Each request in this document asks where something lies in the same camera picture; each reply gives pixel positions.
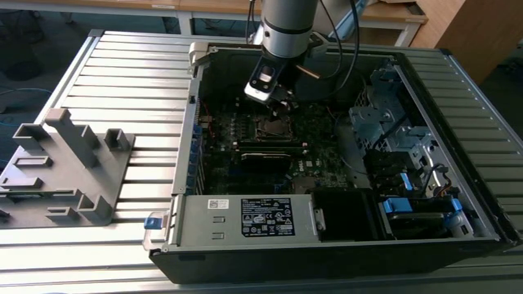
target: floor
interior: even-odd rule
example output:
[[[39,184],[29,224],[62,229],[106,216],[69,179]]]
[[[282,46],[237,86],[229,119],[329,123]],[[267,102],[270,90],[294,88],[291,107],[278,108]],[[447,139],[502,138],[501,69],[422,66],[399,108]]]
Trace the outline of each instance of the floor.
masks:
[[[58,12],[42,12],[41,14],[39,24],[45,31],[46,39],[33,46],[33,50],[43,65],[43,74],[30,81],[17,82],[9,80],[0,73],[0,92],[5,91],[2,89],[3,86],[11,88],[43,88],[53,91],[91,29],[166,33],[165,20],[161,17],[75,13],[74,23],[66,24]],[[179,31],[177,20],[170,25],[175,32]],[[213,20],[206,23],[203,20],[198,20],[195,22],[195,32],[197,34],[214,36],[243,37],[245,25],[245,21]],[[33,123],[49,96],[45,92],[14,92],[0,96],[3,99],[2,103],[10,105],[9,111],[0,114],[0,170],[18,147],[13,141],[17,127],[9,127],[3,124],[17,126],[22,123]]]
[[[165,20],[161,17],[134,17],[126,15],[95,15],[77,13],[74,23],[66,24],[59,13],[42,12],[39,23],[46,33],[46,39],[33,48],[42,62],[45,73],[30,81],[10,81],[0,74],[0,88],[43,88],[53,90],[59,83],[77,52],[89,36],[91,29],[113,31],[166,33]],[[170,22],[170,29],[178,29],[177,21]],[[198,34],[214,36],[245,36],[243,21],[195,22]],[[482,84],[482,89],[494,105],[502,112],[516,131],[523,136],[523,70],[498,68]],[[0,114],[0,123],[19,125],[31,123],[49,99],[45,92],[14,92],[2,95],[3,103],[10,105],[9,111]],[[6,166],[17,149],[11,137],[17,127],[0,124],[0,169]]]

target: white label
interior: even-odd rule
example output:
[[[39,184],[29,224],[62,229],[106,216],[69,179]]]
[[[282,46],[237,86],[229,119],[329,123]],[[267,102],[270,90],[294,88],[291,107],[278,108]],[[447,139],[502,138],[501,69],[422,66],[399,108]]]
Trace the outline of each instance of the white label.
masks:
[[[151,5],[154,8],[174,9],[174,5]]]
[[[210,199],[207,209],[229,209],[230,200],[229,199]]]

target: green circuit board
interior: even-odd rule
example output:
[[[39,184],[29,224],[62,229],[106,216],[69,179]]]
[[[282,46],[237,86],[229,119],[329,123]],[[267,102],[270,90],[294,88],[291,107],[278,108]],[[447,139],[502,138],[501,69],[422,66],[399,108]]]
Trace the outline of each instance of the green circuit board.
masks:
[[[277,121],[270,114],[249,99],[202,107],[206,194],[303,194],[318,186],[347,187],[337,120],[327,109],[310,105]],[[267,164],[259,154],[267,155]],[[246,165],[250,156],[257,160]],[[274,164],[273,157],[289,165]]]

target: copper pipe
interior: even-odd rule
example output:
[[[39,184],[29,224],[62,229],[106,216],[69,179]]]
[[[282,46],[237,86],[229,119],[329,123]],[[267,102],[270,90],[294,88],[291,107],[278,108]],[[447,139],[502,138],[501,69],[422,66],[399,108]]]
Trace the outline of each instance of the copper pipe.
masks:
[[[317,80],[319,80],[319,78],[322,77],[318,73],[315,73],[313,70],[310,70],[305,66],[301,66],[299,64],[297,64],[297,68],[302,71],[302,73],[305,73],[310,77],[315,78]]]

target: table leg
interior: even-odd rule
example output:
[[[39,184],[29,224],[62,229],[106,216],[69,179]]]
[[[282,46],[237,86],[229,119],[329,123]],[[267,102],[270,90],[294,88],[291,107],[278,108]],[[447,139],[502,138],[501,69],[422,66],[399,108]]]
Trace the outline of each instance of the table leg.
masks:
[[[67,24],[74,23],[74,13],[73,12],[61,12],[61,15]]]
[[[409,47],[415,35],[418,33],[421,24],[419,23],[409,23],[405,30],[402,31],[398,40],[395,41],[395,46],[398,47]]]
[[[179,20],[177,17],[162,17],[167,34],[181,34]]]
[[[191,36],[194,34],[193,13],[190,11],[178,11],[177,15],[181,22],[182,35]]]

